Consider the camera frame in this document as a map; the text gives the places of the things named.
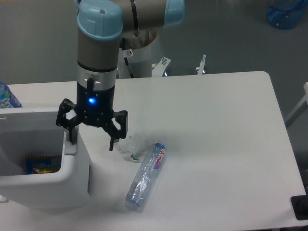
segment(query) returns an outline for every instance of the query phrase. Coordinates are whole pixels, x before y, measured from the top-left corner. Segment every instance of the white table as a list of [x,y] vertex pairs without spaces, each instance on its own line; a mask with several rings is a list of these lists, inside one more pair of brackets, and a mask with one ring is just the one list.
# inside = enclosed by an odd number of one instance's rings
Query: white table
[[[75,100],[76,83],[11,85],[24,106]],[[117,80],[114,109],[129,128],[166,142],[167,158],[142,213],[124,198],[139,164],[108,151],[102,129],[80,126],[94,162],[93,202],[37,211],[0,204],[1,230],[235,231],[307,225],[290,197],[305,194],[268,74]]]

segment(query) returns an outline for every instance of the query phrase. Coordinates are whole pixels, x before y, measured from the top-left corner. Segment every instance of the blue bottle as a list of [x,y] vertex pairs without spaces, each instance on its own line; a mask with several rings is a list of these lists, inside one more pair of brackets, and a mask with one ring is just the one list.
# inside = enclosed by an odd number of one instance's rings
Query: blue bottle
[[145,156],[126,196],[126,206],[129,209],[138,211],[143,208],[165,154],[165,145],[157,142]]
[[10,107],[22,107],[22,105],[10,91],[10,88],[0,81],[0,108]]
[[266,12],[268,22],[279,29],[290,29],[299,23],[308,0],[274,0]]

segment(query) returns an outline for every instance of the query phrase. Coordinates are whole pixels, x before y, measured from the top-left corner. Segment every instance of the plastic bottle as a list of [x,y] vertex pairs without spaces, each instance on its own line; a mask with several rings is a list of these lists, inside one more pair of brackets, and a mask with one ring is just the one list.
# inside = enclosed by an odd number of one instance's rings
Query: plastic bottle
[[307,4],[308,0],[273,0],[266,12],[266,18],[276,28],[293,28],[305,13]]
[[10,107],[22,107],[22,105],[10,91],[10,88],[0,81],[0,108]]
[[165,158],[165,145],[157,142],[145,156],[126,196],[126,206],[131,210],[142,209],[157,178],[161,164]]

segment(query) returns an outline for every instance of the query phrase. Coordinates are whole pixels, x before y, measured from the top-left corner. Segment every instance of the white container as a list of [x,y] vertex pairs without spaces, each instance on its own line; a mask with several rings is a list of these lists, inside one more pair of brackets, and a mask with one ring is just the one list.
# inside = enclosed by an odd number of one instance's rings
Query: white container
[[[0,195],[30,208],[73,207],[90,201],[89,153],[78,130],[72,145],[68,133],[56,126],[57,111],[0,109]],[[61,168],[26,175],[28,155],[62,155]]]

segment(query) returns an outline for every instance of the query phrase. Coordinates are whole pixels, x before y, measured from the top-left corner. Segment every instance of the bottle label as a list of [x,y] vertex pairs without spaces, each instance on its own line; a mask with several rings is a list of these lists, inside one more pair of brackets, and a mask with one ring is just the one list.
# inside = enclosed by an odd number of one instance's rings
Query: bottle label
[[11,104],[10,98],[5,98],[3,100],[0,100],[0,108],[10,108],[10,107],[14,107]]
[[159,169],[160,168],[160,166],[161,166],[161,164],[162,164],[162,162],[164,160],[165,152],[166,152],[165,149],[162,149],[160,151],[159,156],[158,156],[158,158],[156,160],[156,163],[154,165],[154,169]]

